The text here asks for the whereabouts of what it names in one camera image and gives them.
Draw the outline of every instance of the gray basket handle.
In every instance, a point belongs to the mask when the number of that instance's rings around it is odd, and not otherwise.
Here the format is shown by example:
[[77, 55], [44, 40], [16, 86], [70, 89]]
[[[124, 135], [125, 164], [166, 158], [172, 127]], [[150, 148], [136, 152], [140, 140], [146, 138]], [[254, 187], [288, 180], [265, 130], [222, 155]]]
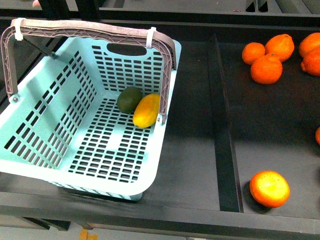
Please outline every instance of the gray basket handle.
[[[18, 92], [17, 72], [14, 55], [14, 36], [37, 37], [80, 37], [106, 40], [109, 43], [146, 46], [147, 29], [112, 26], [97, 22], [79, 20], [34, 20], [14, 19], [1, 37], [1, 53], [4, 71], [5, 88], [10, 98]], [[171, 70], [176, 69], [176, 50], [173, 40], [163, 33], [153, 33], [151, 47], [157, 49], [163, 58], [163, 79], [160, 92], [159, 114], [162, 124], [166, 122]]]

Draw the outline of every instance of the yellow mango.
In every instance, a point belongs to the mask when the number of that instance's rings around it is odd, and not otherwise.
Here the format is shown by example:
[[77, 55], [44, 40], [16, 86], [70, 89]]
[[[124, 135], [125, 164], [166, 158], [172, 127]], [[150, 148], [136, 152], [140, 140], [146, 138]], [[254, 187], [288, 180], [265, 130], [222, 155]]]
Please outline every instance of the yellow mango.
[[134, 111], [133, 124], [142, 129], [150, 127], [157, 121], [159, 105], [159, 94], [152, 93], [142, 98]]

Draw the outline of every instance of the black shelf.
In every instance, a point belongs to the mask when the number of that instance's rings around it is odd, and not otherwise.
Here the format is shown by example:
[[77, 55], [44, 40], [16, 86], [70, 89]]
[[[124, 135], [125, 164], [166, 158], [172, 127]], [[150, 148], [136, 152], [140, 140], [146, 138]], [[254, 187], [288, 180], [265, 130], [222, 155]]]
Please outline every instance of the black shelf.
[[[300, 71], [297, 49], [271, 86], [254, 83], [241, 60], [245, 44], [265, 44], [276, 34], [290, 34], [297, 47], [320, 31], [319, 18], [156, 12], [151, 21], [152, 13], [112, 9], [102, 21], [156, 27], [182, 45], [151, 187], [130, 202], [0, 173], [0, 214], [185, 237], [319, 239], [319, 79]], [[267, 168], [291, 187], [288, 202], [271, 210], [248, 191], [252, 175]]]

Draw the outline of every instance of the metal bar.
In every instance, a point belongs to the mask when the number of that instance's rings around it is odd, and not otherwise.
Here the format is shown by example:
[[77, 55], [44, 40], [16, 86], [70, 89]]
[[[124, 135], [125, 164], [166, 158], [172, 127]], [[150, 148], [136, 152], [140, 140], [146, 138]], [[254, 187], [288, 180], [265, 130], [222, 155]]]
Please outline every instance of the metal bar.
[[293, 26], [318, 27], [320, 17], [300, 14], [255, 14], [249, 12], [236, 13], [191, 13], [191, 12], [160, 12], [137, 11], [123, 8], [100, 8], [102, 20], [112, 21], [142, 21], [142, 22], [175, 22], [175, 23], [207, 23], [235, 24], [260, 26]]
[[312, 14], [320, 14], [319, 0], [302, 0]]
[[75, 0], [79, 16], [84, 21], [97, 21], [101, 18], [98, 0]]
[[301, 0], [275, 0], [279, 8], [286, 14], [310, 14]]
[[46, 46], [41, 45], [39, 42], [33, 41], [33, 39], [28, 37], [28, 36], [25, 36], [23, 38], [23, 40], [26, 43], [28, 43], [31, 46], [33, 46], [34, 48], [36, 48], [37, 50], [39, 50], [41, 53], [45, 54], [46, 56], [49, 56], [52, 53], [49, 48], [47, 48]]
[[246, 0], [245, 11], [254, 13], [256, 11], [256, 0]]
[[70, 19], [66, 0], [39, 0], [44, 16], [51, 20]]
[[113, 7], [114, 8], [123, 8], [125, 4], [125, 0], [115, 0]]
[[258, 10], [261, 13], [268, 12], [268, 1], [267, 0], [258, 0]]
[[84, 221], [77, 220], [75, 221], [76, 224], [80, 225], [85, 230], [93, 230], [94, 228], [90, 226], [88, 223]]
[[228, 100], [216, 36], [208, 44], [208, 72], [214, 125], [214, 149], [220, 210], [243, 213], [235, 150], [230, 133]]
[[68, 231], [70, 227], [70, 221], [62, 221], [62, 220], [51, 220], [51, 219], [41, 219], [42, 222], [48, 224], [49, 226], [57, 228], [59, 231]]
[[36, 218], [32, 218], [32, 217], [18, 217], [18, 218], [28, 222], [29, 224], [35, 225], [37, 227], [41, 227], [44, 230], [49, 230], [50, 229], [49, 225], [45, 224], [43, 221], [38, 220]]

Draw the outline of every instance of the white zip tie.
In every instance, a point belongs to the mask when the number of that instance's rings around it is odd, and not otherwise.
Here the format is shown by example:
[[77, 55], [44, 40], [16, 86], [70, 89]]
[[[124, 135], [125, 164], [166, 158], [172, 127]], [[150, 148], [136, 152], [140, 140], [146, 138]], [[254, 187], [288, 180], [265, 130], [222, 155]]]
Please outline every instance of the white zip tie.
[[19, 17], [15, 20], [15, 23], [14, 23], [14, 27], [15, 27], [15, 39], [18, 40], [18, 41], [22, 41], [24, 39], [24, 36], [22, 35], [21, 33], [21, 30], [20, 30], [20, 25], [21, 25], [21, 22], [22, 20], [24, 20], [25, 18], [23, 17]]
[[151, 49], [152, 48], [152, 38], [154, 37], [154, 32], [156, 31], [157, 29], [155, 27], [151, 27], [149, 30], [148, 30], [148, 33], [146, 35], [146, 43], [145, 43], [145, 47], [147, 49]]

